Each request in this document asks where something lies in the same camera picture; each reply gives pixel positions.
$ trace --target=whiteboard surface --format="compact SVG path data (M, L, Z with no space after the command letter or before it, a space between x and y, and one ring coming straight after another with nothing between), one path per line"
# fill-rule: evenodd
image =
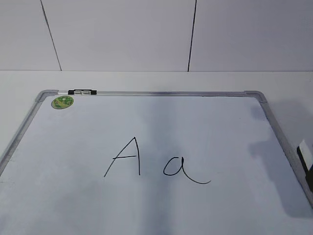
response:
M250 97L47 97L0 177L0 234L311 234L312 209ZM117 159L136 137L137 158ZM134 142L121 153L136 155ZM172 157L182 171L166 176ZM176 172L180 159L168 172Z

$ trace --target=black object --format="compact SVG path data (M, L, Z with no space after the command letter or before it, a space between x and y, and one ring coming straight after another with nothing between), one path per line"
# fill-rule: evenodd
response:
M301 153L299 146L297 147L297 154L300 158L300 162L301 162L302 167L303 167L304 172L305 172L305 179L307 180L307 183L309 185L311 192L313 192L313 166L311 166L310 169L307 168L307 165L304 161L304 158L303 158L303 155Z
M94 95L97 94L96 90L90 90L90 89L75 89L75 90L69 90L68 94L74 94L75 91L90 91L90 94Z

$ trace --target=gray plastic corner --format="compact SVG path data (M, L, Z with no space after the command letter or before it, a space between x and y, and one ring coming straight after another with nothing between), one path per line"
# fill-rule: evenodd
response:
M39 92L37 95L35 101L42 102L44 101L48 96L54 96L58 94L58 90L43 90Z
M245 91L245 93L249 97L256 98L261 103L267 103L265 95L262 92L259 92L259 91Z

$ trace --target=white wall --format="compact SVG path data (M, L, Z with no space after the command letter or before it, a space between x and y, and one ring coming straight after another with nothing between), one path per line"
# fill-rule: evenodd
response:
M195 0L43 0L65 71L187 71ZM0 70L59 70L40 0L0 1ZM191 71L313 71L313 0L198 0Z
M312 71L313 0L198 0L191 71Z
M59 70L39 0L0 1L0 70Z

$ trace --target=green sticker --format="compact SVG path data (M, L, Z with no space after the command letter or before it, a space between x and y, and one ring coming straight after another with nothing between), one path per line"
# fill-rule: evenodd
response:
M55 98L52 101L51 106L54 109L66 109L69 106L71 106L73 103L74 103L74 99L71 96L64 95L64 96Z

